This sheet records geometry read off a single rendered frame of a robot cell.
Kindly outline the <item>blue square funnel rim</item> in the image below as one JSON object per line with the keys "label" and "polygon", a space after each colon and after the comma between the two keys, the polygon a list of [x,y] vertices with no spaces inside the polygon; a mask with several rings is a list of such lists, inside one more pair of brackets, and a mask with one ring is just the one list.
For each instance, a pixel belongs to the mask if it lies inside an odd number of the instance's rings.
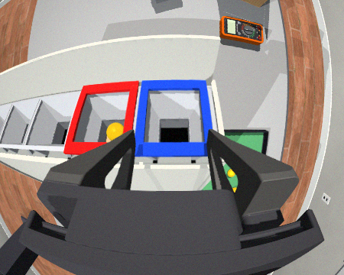
{"label": "blue square funnel rim", "polygon": [[[203,118],[204,142],[144,143],[148,91],[199,90]],[[135,131],[136,157],[208,157],[206,139],[213,129],[206,80],[146,80],[141,83]]]}

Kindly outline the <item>red square frame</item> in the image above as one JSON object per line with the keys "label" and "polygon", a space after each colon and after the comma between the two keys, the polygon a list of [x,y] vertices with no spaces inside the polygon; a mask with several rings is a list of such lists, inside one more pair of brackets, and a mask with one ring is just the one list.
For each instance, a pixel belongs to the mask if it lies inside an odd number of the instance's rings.
{"label": "red square frame", "polygon": [[131,82],[111,82],[103,84],[95,84],[83,86],[80,97],[76,104],[75,112],[70,124],[70,129],[67,135],[67,141],[64,148],[65,154],[80,155],[93,148],[101,146],[107,142],[74,142],[76,131],[80,122],[80,117],[83,111],[83,106],[86,101],[87,95],[111,93],[111,92],[130,92],[128,97],[128,105],[125,115],[125,124],[123,134],[126,131],[133,129],[135,118],[135,107],[138,96],[139,81]]}

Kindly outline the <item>open brown cardboard box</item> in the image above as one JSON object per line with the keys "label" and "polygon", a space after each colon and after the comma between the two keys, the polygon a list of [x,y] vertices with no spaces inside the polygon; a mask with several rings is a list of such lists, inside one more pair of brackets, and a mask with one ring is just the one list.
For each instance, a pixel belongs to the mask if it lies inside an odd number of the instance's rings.
{"label": "open brown cardboard box", "polygon": [[241,0],[241,1],[247,2],[251,5],[254,5],[260,8],[267,0]]}

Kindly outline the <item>green tray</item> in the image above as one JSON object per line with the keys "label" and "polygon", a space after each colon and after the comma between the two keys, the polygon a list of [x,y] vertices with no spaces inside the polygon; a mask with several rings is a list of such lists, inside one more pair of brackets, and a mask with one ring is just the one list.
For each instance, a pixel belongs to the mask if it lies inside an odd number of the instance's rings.
{"label": "green tray", "polygon": [[[266,130],[224,130],[225,136],[232,141],[238,142],[246,147],[252,148],[258,152],[266,155],[268,146],[268,134],[269,131]],[[237,188],[238,178],[236,175],[233,177],[228,176],[228,171],[230,167],[225,164],[224,170],[226,176],[232,186],[232,188]],[[207,185],[202,190],[212,190],[212,181],[210,180]]]}

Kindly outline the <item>orange digital multimeter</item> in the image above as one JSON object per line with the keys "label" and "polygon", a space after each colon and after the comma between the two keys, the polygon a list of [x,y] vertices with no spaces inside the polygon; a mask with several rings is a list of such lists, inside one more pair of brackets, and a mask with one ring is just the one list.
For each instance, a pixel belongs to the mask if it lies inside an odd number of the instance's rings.
{"label": "orange digital multimeter", "polygon": [[227,16],[223,16],[219,21],[219,36],[254,45],[262,44],[264,41],[261,24]]}

